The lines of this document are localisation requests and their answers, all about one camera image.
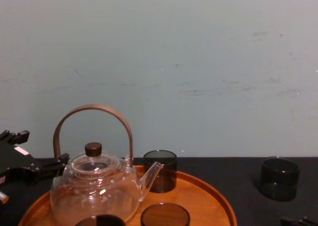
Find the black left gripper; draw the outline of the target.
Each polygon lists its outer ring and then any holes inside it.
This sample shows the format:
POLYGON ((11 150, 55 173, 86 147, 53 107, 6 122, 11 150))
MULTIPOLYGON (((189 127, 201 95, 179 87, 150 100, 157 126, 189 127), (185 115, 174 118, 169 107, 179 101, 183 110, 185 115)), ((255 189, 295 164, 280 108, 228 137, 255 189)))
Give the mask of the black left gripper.
POLYGON ((22 181, 36 184, 40 180, 61 176, 69 162, 69 154, 55 158, 37 158, 26 150, 14 145, 28 141, 27 130, 11 133, 5 130, 0 134, 0 185, 22 181))

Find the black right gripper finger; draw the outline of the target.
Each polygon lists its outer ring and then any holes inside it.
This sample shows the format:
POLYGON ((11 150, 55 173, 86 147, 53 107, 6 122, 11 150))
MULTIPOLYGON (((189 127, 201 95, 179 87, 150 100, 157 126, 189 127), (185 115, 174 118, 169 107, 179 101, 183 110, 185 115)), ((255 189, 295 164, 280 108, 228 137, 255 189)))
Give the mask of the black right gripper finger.
POLYGON ((318 221, 308 217, 303 217, 298 220, 289 218, 281 218, 280 223, 282 226, 318 226, 318 221))

